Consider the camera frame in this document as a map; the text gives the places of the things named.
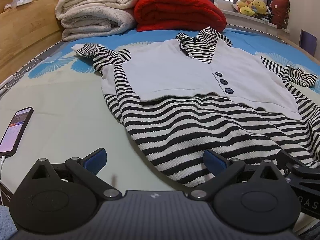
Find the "striped black white hooded top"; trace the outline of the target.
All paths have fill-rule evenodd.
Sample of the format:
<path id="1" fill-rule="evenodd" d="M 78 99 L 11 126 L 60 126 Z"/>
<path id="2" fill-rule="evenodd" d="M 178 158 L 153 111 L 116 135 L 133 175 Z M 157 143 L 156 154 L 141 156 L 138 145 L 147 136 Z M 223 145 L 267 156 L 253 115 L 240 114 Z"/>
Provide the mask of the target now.
<path id="1" fill-rule="evenodd" d="M 302 93 L 316 84 L 314 74 L 233 47 L 211 27 L 194 37 L 73 50 L 92 61 L 111 113 L 173 181 L 195 187 L 210 180 L 207 149 L 247 164 L 285 151 L 319 167 L 319 106 Z"/>

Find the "blue cream patterned bed mat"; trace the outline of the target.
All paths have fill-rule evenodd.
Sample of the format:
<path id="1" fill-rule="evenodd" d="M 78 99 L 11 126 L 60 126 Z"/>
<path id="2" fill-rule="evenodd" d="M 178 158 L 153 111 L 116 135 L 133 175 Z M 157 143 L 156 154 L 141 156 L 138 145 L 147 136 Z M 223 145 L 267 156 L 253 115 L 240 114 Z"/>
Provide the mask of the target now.
<path id="1" fill-rule="evenodd" d="M 196 186 L 173 181 L 148 161 L 109 110 L 102 75 L 73 50 L 86 43 L 116 50 L 198 32 L 85 38 L 64 43 L 33 69 L 17 73 L 19 81 L 1 98 L 1 139 L 17 111 L 32 107 L 34 112 L 16 153 L 1 157 L 1 175 L 12 192 L 9 212 L 18 229 L 14 239 L 297 239 L 294 227 L 305 213 L 276 159 L 244 161 L 236 183 L 213 200 L 189 199 Z M 239 30 L 220 33 L 233 47 L 308 72 L 308 59 L 284 41 Z M 319 106 L 315 85 L 302 93 Z M 121 192 L 118 200 L 100 198 L 65 166 L 98 148 L 106 150 L 107 163 L 97 177 Z"/>

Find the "smartphone in black case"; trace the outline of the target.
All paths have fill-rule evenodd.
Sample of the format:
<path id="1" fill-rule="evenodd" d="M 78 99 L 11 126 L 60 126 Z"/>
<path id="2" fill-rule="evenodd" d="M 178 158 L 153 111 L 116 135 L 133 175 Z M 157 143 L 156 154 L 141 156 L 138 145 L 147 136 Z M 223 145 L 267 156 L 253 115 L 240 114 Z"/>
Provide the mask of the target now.
<path id="1" fill-rule="evenodd" d="M 33 114 L 32 107 L 27 107 L 19 110 L 12 117 L 3 138 L 1 139 L 1 157 L 12 157 L 18 148 L 22 135 L 27 127 L 27 124 Z"/>

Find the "purple box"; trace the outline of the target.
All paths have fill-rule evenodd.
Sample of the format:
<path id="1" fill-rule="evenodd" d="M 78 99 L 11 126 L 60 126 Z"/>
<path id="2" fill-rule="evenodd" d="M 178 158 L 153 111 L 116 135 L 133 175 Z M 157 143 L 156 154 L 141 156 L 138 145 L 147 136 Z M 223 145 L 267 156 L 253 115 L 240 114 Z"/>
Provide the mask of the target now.
<path id="1" fill-rule="evenodd" d="M 300 48 L 308 52 L 310 55 L 314 56 L 317 47 L 317 37 L 313 36 L 307 31 L 301 30 L 299 46 Z"/>

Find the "wooden headboard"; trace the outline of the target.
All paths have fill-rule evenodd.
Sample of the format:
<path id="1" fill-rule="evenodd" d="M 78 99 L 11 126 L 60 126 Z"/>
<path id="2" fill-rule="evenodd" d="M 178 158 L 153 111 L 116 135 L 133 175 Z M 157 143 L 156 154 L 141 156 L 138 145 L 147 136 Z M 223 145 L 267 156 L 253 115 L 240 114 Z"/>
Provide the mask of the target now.
<path id="1" fill-rule="evenodd" d="M 1 0 L 1 81 L 62 40 L 54 9 L 59 0 L 33 0 L 4 11 L 13 0 Z"/>

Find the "folded cream quilt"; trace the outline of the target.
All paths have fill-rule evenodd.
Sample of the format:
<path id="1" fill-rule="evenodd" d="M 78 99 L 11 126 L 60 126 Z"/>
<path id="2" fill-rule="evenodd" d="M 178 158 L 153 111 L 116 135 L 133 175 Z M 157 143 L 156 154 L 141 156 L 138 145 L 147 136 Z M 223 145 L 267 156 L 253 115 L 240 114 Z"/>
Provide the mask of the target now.
<path id="1" fill-rule="evenodd" d="M 64 28 L 62 39 L 121 34 L 135 26 L 133 9 L 138 0 L 59 0 L 56 19 Z"/>

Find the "yellow plush toys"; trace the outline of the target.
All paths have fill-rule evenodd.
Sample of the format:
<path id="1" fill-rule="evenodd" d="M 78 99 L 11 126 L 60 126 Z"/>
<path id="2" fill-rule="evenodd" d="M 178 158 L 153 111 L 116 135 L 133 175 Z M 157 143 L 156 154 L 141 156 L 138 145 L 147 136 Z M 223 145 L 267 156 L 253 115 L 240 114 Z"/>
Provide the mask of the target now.
<path id="1" fill-rule="evenodd" d="M 267 0 L 234 0 L 233 9 L 242 15 L 259 19 L 272 16 Z"/>

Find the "red folded blanket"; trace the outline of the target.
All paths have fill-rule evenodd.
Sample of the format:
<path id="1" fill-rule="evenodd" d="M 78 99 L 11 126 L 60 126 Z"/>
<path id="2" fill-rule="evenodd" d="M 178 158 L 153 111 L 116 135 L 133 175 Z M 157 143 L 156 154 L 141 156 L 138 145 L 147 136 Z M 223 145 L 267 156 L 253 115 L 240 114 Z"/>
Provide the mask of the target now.
<path id="1" fill-rule="evenodd" d="M 227 20 L 209 0 L 139 0 L 134 8 L 137 31 L 200 31 L 212 27 L 223 31 Z"/>

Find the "dark red plush toy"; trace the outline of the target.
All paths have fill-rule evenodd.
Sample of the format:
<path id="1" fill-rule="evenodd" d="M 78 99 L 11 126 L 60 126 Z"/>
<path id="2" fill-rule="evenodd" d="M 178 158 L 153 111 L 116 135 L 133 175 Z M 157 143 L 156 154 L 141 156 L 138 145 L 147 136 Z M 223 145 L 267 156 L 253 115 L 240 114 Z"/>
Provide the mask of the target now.
<path id="1" fill-rule="evenodd" d="M 289 22 L 290 0 L 272 0 L 270 9 L 273 15 L 271 23 L 278 29 L 286 29 Z"/>

